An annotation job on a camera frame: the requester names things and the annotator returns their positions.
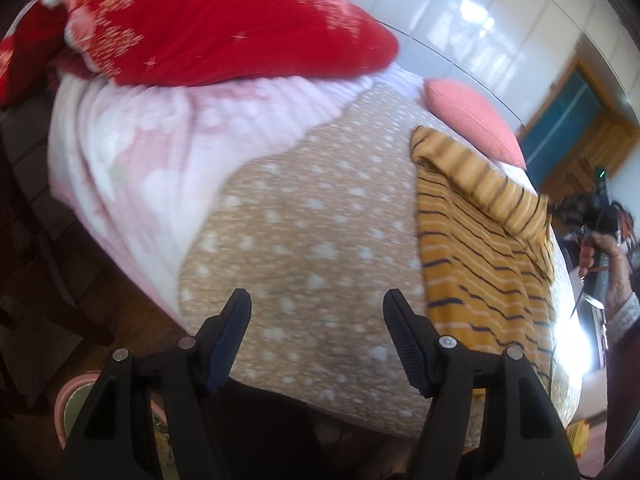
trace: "person's arm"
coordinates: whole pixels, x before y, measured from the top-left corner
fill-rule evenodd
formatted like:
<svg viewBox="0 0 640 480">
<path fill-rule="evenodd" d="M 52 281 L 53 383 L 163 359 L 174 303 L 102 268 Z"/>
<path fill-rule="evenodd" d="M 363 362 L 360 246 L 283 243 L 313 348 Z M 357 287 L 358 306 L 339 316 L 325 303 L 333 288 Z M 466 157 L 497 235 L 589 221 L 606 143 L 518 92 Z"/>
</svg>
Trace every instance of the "person's arm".
<svg viewBox="0 0 640 480">
<path fill-rule="evenodd" d="M 607 343 L 607 434 L 605 460 L 622 443 L 640 408 L 640 304 L 631 288 L 626 256 L 611 236 L 594 233 L 580 252 L 580 275 L 593 267 L 593 245 L 609 255 L 605 300 Z"/>
</svg>

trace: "silver bolt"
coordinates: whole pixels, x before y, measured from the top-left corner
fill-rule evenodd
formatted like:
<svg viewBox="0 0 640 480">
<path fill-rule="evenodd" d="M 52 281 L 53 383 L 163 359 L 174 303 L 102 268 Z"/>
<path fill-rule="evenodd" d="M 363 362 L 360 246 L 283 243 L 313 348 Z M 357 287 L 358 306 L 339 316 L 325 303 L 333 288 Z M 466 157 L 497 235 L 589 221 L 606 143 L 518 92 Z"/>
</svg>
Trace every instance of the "silver bolt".
<svg viewBox="0 0 640 480">
<path fill-rule="evenodd" d="M 443 348 L 448 348 L 448 349 L 455 348 L 456 345 L 458 344 L 458 342 L 456 341 L 456 338 L 450 335 L 442 336 L 440 339 L 438 339 L 438 343 L 440 343 L 440 346 L 442 346 Z"/>
<path fill-rule="evenodd" d="M 178 341 L 178 346 L 183 350 L 188 350 L 189 348 L 196 346 L 196 340 L 191 336 L 183 337 Z"/>
<path fill-rule="evenodd" d="M 126 348 L 118 348 L 114 353 L 113 353 L 113 360 L 114 361 L 124 361 L 124 359 L 126 359 L 127 357 L 129 357 L 129 350 L 127 350 Z"/>
<path fill-rule="evenodd" d="M 522 359 L 524 354 L 517 346 L 510 346 L 507 348 L 507 355 L 514 361 L 517 361 L 518 359 Z"/>
</svg>

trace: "hand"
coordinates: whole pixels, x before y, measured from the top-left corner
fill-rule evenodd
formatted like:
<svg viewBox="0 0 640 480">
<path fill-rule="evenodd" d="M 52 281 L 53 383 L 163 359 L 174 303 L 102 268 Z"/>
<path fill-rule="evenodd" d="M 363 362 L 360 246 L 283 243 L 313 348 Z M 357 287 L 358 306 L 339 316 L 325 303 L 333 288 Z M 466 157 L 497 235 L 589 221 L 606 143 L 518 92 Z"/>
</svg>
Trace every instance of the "hand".
<svg viewBox="0 0 640 480">
<path fill-rule="evenodd" d="M 605 313 L 607 319 L 611 319 L 633 293 L 629 281 L 629 266 L 625 254 L 613 236 L 593 233 L 582 241 L 578 270 L 581 277 L 585 277 L 589 272 L 607 270 L 593 268 L 594 247 L 599 247 L 601 251 L 609 255 L 609 286 L 605 299 Z"/>
</svg>

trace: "pillow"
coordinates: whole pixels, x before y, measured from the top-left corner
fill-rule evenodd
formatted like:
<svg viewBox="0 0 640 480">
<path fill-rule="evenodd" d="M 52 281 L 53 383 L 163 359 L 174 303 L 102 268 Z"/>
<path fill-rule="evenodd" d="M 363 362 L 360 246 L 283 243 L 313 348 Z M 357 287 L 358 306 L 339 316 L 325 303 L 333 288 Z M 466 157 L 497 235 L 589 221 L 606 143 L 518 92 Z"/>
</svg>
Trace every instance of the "pillow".
<svg viewBox="0 0 640 480">
<path fill-rule="evenodd" d="M 480 152 L 527 169 L 515 135 L 480 92 L 451 79 L 427 79 L 424 95 L 429 111 Z"/>
<path fill-rule="evenodd" d="M 0 43 L 0 106 L 44 73 L 63 41 L 120 85 L 350 77 L 398 52 L 391 32 L 346 0 L 34 0 Z"/>
</svg>

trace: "bright light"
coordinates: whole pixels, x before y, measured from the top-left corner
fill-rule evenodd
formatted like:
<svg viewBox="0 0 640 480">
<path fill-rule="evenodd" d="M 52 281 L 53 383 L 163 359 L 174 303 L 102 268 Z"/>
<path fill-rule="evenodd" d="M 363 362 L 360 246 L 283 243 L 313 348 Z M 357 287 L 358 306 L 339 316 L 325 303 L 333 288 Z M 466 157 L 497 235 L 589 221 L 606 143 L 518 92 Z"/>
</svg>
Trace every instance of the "bright light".
<svg viewBox="0 0 640 480">
<path fill-rule="evenodd" d="M 556 358 L 569 376 L 581 379 L 591 368 L 591 347 L 577 316 L 558 320 L 555 329 Z"/>
<path fill-rule="evenodd" d="M 489 12 L 484 7 L 469 0 L 462 0 L 462 3 L 460 4 L 460 13 L 466 22 L 477 23 L 478 25 L 483 23 L 489 15 Z"/>
</svg>

